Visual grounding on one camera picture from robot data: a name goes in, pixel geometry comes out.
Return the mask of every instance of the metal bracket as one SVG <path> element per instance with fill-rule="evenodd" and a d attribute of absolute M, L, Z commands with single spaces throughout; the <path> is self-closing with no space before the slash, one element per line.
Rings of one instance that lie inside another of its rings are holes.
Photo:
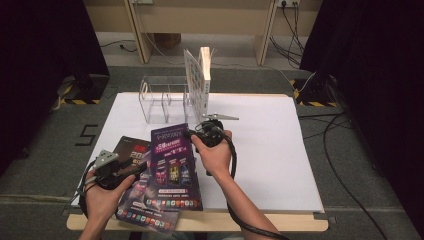
<path fill-rule="evenodd" d="M 117 153 L 108 152 L 106 150 L 102 150 L 99 154 L 99 156 L 96 158 L 96 161 L 94 162 L 94 169 L 99 169 L 102 166 L 109 164 L 110 162 L 113 162 L 115 160 L 119 159 L 119 155 Z"/>
<path fill-rule="evenodd" d="M 203 118 L 214 119 L 214 120 L 239 120 L 238 117 L 226 116 L 218 113 L 203 115 Z"/>

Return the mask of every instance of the purple magazine cover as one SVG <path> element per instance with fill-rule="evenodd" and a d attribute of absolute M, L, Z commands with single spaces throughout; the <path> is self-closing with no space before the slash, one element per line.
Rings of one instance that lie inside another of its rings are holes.
<path fill-rule="evenodd" d="M 153 196 L 145 198 L 147 207 L 203 210 L 192 144 L 184 135 L 187 130 L 186 123 L 152 130 L 148 187 Z"/>

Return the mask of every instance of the cable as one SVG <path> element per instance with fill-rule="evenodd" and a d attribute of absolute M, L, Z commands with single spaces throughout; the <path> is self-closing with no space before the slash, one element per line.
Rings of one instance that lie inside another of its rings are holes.
<path fill-rule="evenodd" d="M 234 147 L 233 141 L 231 140 L 230 137 L 228 137 L 224 131 L 222 129 L 220 129 L 217 126 L 213 126 L 211 130 L 215 130 L 217 131 L 228 143 L 230 151 L 231 151 L 231 156 L 232 156 L 232 166 L 231 166 L 231 177 L 234 179 L 235 174 L 236 174 L 236 165 L 237 165 L 237 153 L 236 153 L 236 149 Z M 245 223 L 243 220 L 241 220 L 237 214 L 233 211 L 233 209 L 231 208 L 231 206 L 227 203 L 227 208 L 228 208 L 228 212 L 230 213 L 231 218 L 234 220 L 234 222 L 236 222 L 241 228 L 244 228 L 250 232 L 253 232 L 255 234 L 259 234 L 262 236 L 266 236 L 266 237 L 270 237 L 270 238 L 274 238 L 274 239 L 284 239 L 284 240 L 289 240 L 287 237 L 281 235 L 281 234 L 277 234 L 274 232 L 270 232 L 267 230 L 263 230 L 260 228 L 256 228 L 254 226 L 251 226 L 247 223 Z"/>
<path fill-rule="evenodd" d="M 318 119 L 318 118 L 308 118 L 308 119 L 303 119 L 303 120 L 314 120 L 314 121 L 318 121 L 318 122 L 325 122 L 325 123 L 330 123 L 330 121 L 326 121 L 326 120 L 322 120 L 322 119 Z M 333 123 L 333 125 L 336 125 L 336 127 L 341 127 L 341 128 L 345 128 L 345 129 L 353 129 L 353 127 L 347 127 L 344 126 L 343 123 L 349 122 L 349 120 L 340 122 L 340 123 Z"/>
<path fill-rule="evenodd" d="M 282 6 L 282 11 L 283 11 L 283 16 L 284 16 L 284 18 L 286 19 L 286 22 L 287 22 L 287 24 L 289 25 L 289 28 L 290 28 L 290 31 L 291 31 L 291 33 L 292 33 L 292 40 L 294 41 L 294 42 L 296 42 L 296 44 L 298 45 L 298 47 L 301 49 L 301 51 L 303 51 L 303 45 L 302 45 L 302 43 L 300 42 L 300 40 L 299 40 L 299 36 L 297 35 L 297 21 L 298 21 L 298 11 L 299 11 L 299 8 L 298 7 L 295 7 L 295 29 L 296 29 L 296 31 L 295 30 L 293 30 L 293 28 L 292 28 L 292 26 L 291 26 L 291 23 L 290 23 L 290 21 L 289 21 L 289 19 L 287 18 L 287 15 L 286 15 L 286 12 L 284 11 L 284 9 L 286 8 L 286 5 L 284 4 L 286 1 L 283 1 L 283 6 Z"/>
<path fill-rule="evenodd" d="M 96 186 L 96 185 L 97 185 L 97 184 L 96 184 L 96 182 L 94 182 L 94 184 L 93 184 L 93 185 L 91 185 L 90 187 L 88 187 L 88 188 L 84 189 L 84 193 L 88 192 L 88 190 L 90 190 L 92 187 L 94 187 L 94 186 Z"/>
<path fill-rule="evenodd" d="M 87 178 L 87 173 L 90 170 L 90 168 L 94 165 L 96 161 L 92 161 L 90 162 L 87 167 L 85 168 L 84 174 L 81 178 L 81 183 L 77 188 L 77 193 L 71 198 L 69 199 L 68 204 L 72 203 L 78 196 L 84 196 L 85 195 L 85 191 L 84 191 L 84 186 L 85 186 L 85 179 Z"/>
<path fill-rule="evenodd" d="M 384 234 L 383 230 L 380 228 L 380 226 L 378 225 L 378 223 L 375 221 L 375 219 L 371 216 L 371 214 L 365 209 L 365 207 L 362 205 L 361 202 L 359 202 L 359 200 L 353 195 L 353 193 L 347 188 L 347 186 L 344 184 L 343 180 L 341 179 L 341 177 L 339 176 L 339 174 L 337 173 L 330 155 L 328 153 L 328 149 L 327 149 L 327 132 L 330 128 L 330 126 L 333 124 L 333 122 L 340 116 L 342 116 L 344 114 L 340 113 L 338 115 L 336 115 L 331 122 L 327 125 L 327 127 L 324 130 L 324 136 L 323 136 L 323 143 L 324 143 L 324 151 L 325 151 L 325 156 L 327 158 L 328 164 L 331 167 L 331 170 L 333 171 L 334 175 L 336 176 L 337 180 L 340 182 L 340 184 L 342 185 L 342 187 L 346 190 L 346 192 L 349 194 L 349 196 L 359 205 L 359 207 L 362 209 L 362 211 L 364 211 L 364 213 L 368 216 L 368 218 L 372 221 L 372 223 L 374 224 L 374 226 L 378 229 L 378 231 L 380 232 L 381 236 L 384 239 L 387 239 L 387 236 Z"/>
<path fill-rule="evenodd" d="M 134 49 L 134 50 L 129 50 L 129 49 L 127 49 L 126 47 L 124 47 L 124 45 L 119 45 L 119 47 L 122 49 L 122 50 L 125 50 L 125 51 L 127 51 L 127 52 L 135 52 L 135 51 L 137 51 L 137 48 L 136 49 Z"/>
<path fill-rule="evenodd" d="M 33 202 L 57 202 L 57 203 L 66 203 L 69 201 L 68 197 L 57 197 L 57 196 L 47 196 L 47 195 L 20 195 L 20 194 L 0 194 L 0 198 L 10 198 L 13 199 L 13 202 L 19 202 L 19 199 L 30 199 Z"/>
<path fill-rule="evenodd" d="M 299 119 L 302 118 L 310 118 L 310 117 L 328 117 L 328 116 L 337 116 L 339 114 L 343 114 L 344 112 L 341 113 L 328 113 L 328 114 L 313 114 L 313 115 L 305 115 L 305 116 L 299 116 Z"/>
<path fill-rule="evenodd" d="M 306 79 L 305 84 L 303 84 L 303 87 L 302 87 L 300 90 L 297 90 L 297 89 L 294 89 L 294 88 L 293 88 L 293 89 L 294 89 L 294 91 L 295 91 L 295 92 L 298 92 L 298 93 L 302 92 L 302 91 L 306 88 L 306 86 L 308 85 L 309 81 L 311 81 L 311 79 L 315 76 L 315 73 L 316 73 L 316 72 L 312 73 L 312 74 L 308 77 L 308 79 Z"/>
<path fill-rule="evenodd" d="M 149 42 L 153 45 L 153 47 L 156 49 L 156 51 L 158 51 L 158 52 L 159 52 L 159 53 L 163 56 L 163 58 L 165 59 L 165 61 L 166 61 L 167 63 L 169 63 L 169 64 L 173 64 L 173 65 L 182 65 L 182 64 L 185 64 L 185 62 L 182 62 L 182 63 L 174 63 L 174 62 L 169 61 L 169 60 L 168 60 L 168 58 L 166 58 L 165 54 L 163 54 L 163 53 L 159 50 L 159 48 L 156 46 L 156 43 L 154 43 L 154 42 L 152 41 L 152 39 L 150 39 L 149 35 L 147 35 L 147 33 L 144 33 L 144 35 L 146 35 L 146 37 L 147 37 L 147 39 L 149 40 Z"/>
<path fill-rule="evenodd" d="M 329 121 L 324 121 L 324 120 L 321 120 L 321 119 L 315 119 L 315 118 L 311 118 L 311 119 L 308 119 L 308 120 L 315 120 L 315 121 L 322 121 L 322 122 L 329 123 Z M 342 127 L 342 128 L 346 128 L 346 129 L 353 129 L 352 127 L 346 127 L 346 126 L 343 126 L 342 124 L 343 124 L 343 123 L 345 123 L 345 122 L 348 122 L 348 121 L 344 121 L 344 122 L 341 122 L 341 123 L 338 123 L 338 124 L 333 123 L 333 124 L 334 124 L 334 125 L 336 125 L 336 126 L 334 126 L 334 127 L 330 127 L 330 128 L 329 128 L 329 130 L 334 129 L 334 128 L 337 128 L 337 127 Z M 319 136 L 319 135 L 322 135 L 322 134 L 324 134 L 324 132 L 316 133 L 316 134 L 313 134 L 313 135 L 310 135 L 310 136 L 304 137 L 304 138 L 303 138 L 303 140 L 306 140 L 306 139 L 309 139 L 309 138 L 313 138 L 313 137 L 316 137 L 316 136 Z"/>
<path fill-rule="evenodd" d="M 275 47 L 275 49 L 277 50 L 277 52 L 278 53 L 280 53 L 281 55 L 283 55 L 285 58 L 287 58 L 287 60 L 288 60 L 288 62 L 289 62 L 289 64 L 290 64 L 290 66 L 292 66 L 293 68 L 296 68 L 296 69 L 298 69 L 298 67 L 295 67 L 295 66 L 293 66 L 292 64 L 291 64 L 291 62 L 293 62 L 294 64 L 296 64 L 297 66 L 299 66 L 300 65 L 300 62 L 299 61 L 297 61 L 296 59 L 294 59 L 292 56 L 290 56 L 290 54 L 292 54 L 292 55 L 296 55 L 296 56 L 299 56 L 299 57 L 301 57 L 301 55 L 300 54 L 297 54 L 297 53 L 294 53 L 294 52 L 291 52 L 291 51 L 289 51 L 289 50 L 286 50 L 286 49 L 284 49 L 283 47 L 281 47 L 276 41 L 275 41 L 275 39 L 274 39 L 274 37 L 270 37 L 269 38 L 270 40 L 271 40 L 271 43 L 274 45 L 274 47 Z"/>
<path fill-rule="evenodd" d="M 107 46 L 110 46 L 112 44 L 120 43 L 120 42 L 135 42 L 135 40 L 118 40 L 118 41 L 110 42 L 110 43 L 105 44 L 105 45 L 100 45 L 100 47 L 107 47 Z"/>

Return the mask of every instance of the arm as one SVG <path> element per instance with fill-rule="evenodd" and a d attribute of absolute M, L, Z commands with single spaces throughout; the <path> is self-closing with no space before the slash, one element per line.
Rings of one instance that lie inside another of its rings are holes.
<path fill-rule="evenodd" d="M 94 176 L 94 171 L 87 174 L 87 179 Z M 87 189 L 87 213 L 88 221 L 84 231 L 80 236 L 80 240 L 97 240 L 101 239 L 106 224 L 118 207 L 118 201 L 121 195 L 134 182 L 135 176 L 128 176 L 116 189 L 105 190 L 95 183 L 88 184 Z"/>
<path fill-rule="evenodd" d="M 231 138 L 230 131 L 225 131 L 225 134 Z M 231 152 L 228 143 L 223 140 L 218 146 L 208 148 L 195 135 L 191 137 L 191 140 L 199 151 L 203 166 L 212 174 L 221 187 L 234 213 L 243 222 L 251 226 L 279 234 L 277 228 L 231 178 L 228 170 L 231 161 Z M 252 233 L 243 228 L 241 228 L 241 231 L 245 239 L 269 239 L 268 237 Z"/>

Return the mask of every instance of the acrylic stand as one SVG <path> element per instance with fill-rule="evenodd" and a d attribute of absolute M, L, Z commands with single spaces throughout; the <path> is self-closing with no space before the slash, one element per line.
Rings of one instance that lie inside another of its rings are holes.
<path fill-rule="evenodd" d="M 147 123 L 198 123 L 185 76 L 144 76 L 139 102 Z"/>

